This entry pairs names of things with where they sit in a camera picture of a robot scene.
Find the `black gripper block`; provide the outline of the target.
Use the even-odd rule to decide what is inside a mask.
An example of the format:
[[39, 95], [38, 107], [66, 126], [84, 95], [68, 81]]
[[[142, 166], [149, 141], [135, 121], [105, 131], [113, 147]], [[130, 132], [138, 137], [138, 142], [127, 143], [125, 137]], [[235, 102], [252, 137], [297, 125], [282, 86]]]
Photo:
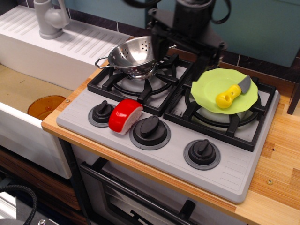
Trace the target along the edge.
[[211, 24], [222, 24], [228, 20], [213, 20], [210, 11], [193, 12], [191, 9], [176, 9], [175, 12], [150, 9], [151, 42], [156, 61], [162, 60], [168, 52], [170, 43], [185, 48], [197, 55], [192, 68], [192, 79], [198, 80], [208, 68], [217, 65], [217, 55], [227, 46], [223, 39], [213, 30]]

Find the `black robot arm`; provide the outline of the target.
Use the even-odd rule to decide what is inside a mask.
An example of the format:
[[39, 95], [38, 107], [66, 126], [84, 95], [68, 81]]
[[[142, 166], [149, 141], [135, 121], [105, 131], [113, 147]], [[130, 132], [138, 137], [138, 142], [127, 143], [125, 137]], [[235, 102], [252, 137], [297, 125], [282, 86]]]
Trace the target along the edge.
[[229, 15], [221, 20], [214, 20], [214, 6], [213, 0], [178, 0], [174, 12], [149, 10], [155, 59], [161, 60], [167, 54], [169, 44], [175, 43], [196, 56], [191, 81], [197, 81], [209, 67], [218, 66], [227, 44], [211, 24], [222, 24], [228, 20]]

